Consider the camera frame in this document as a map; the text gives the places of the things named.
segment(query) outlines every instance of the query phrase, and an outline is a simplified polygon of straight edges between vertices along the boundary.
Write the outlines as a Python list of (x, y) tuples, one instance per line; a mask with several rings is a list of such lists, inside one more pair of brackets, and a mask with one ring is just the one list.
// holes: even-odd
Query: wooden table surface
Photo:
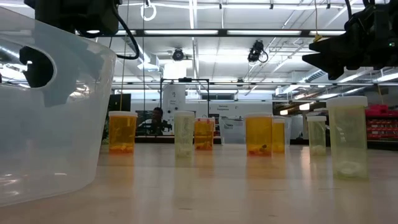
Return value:
[(0, 208), (0, 223), (397, 223), (398, 153), (369, 150), (369, 180), (336, 180), (308, 147), (246, 157), (215, 146), (193, 159), (173, 144), (137, 144), (135, 155), (99, 155), (84, 189)]

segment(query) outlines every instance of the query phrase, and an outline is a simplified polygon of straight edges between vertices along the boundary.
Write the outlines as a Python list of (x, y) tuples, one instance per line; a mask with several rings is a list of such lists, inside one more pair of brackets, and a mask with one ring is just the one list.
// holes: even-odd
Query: clear plastic bottle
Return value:
[(310, 139), (310, 155), (326, 155), (325, 121), (326, 116), (309, 116), (308, 134)]
[(272, 153), (285, 153), (285, 120), (272, 121)]
[(136, 123), (137, 113), (135, 112), (109, 112), (109, 152), (134, 152)]
[(365, 96), (346, 96), (326, 102), (329, 110), (333, 175), (340, 178), (368, 178)]
[(245, 117), (246, 150), (249, 156), (272, 155), (272, 114), (255, 113)]
[(174, 113), (174, 143), (176, 157), (192, 157), (195, 114), (191, 111)]
[(213, 150), (214, 118), (195, 119), (195, 149)]

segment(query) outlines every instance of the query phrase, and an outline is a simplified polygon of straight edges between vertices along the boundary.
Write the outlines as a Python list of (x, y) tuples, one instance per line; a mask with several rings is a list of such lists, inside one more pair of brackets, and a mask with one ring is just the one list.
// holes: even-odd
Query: ceiling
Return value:
[[(190, 1), (197, 6), (190, 10)], [(316, 13), (312, 0), (274, 0), (274, 8), (269, 9), (271, 1), (237, 0), (151, 0), (156, 7), (156, 15), (144, 21), (140, 8), (143, 1), (123, 1), (119, 7), (121, 17), (131, 30), (136, 29), (310, 29), (316, 28)], [(34, 11), (22, 5), (23, 0), (0, 0), (0, 6), (18, 13), (34, 17)], [(331, 8), (326, 9), (327, 0), (317, 0), (318, 29), (342, 30), (348, 20), (344, 0), (331, 0)], [(351, 0), (353, 13), (363, 8), (362, 1)], [(153, 9), (145, 9), (144, 15), (150, 17)], [(187, 76), (209, 78), (219, 82), (298, 82), (314, 67), (301, 60), (310, 54), (308, 44), (313, 38), (258, 38), (258, 37), (136, 37), (146, 55), (155, 54), (161, 66), (172, 62), (170, 53), (182, 48), (189, 58), (195, 57), (197, 73), (192, 60), (184, 61)], [(262, 40), (267, 48), (269, 60), (263, 64), (250, 66), (247, 61), (249, 49), (256, 40)], [(111, 38), (100, 37), (97, 41), (109, 47)], [(195, 43), (197, 54), (193, 53)], [(118, 54), (134, 54), (121, 37), (113, 37), (111, 49)], [(114, 79), (121, 81), (146, 82), (160, 80), (160, 72), (143, 72), (138, 69), (138, 60), (119, 60)], [(356, 71), (347, 71), (340, 79)], [(258, 89), (275, 89), (277, 86), (258, 86)]]

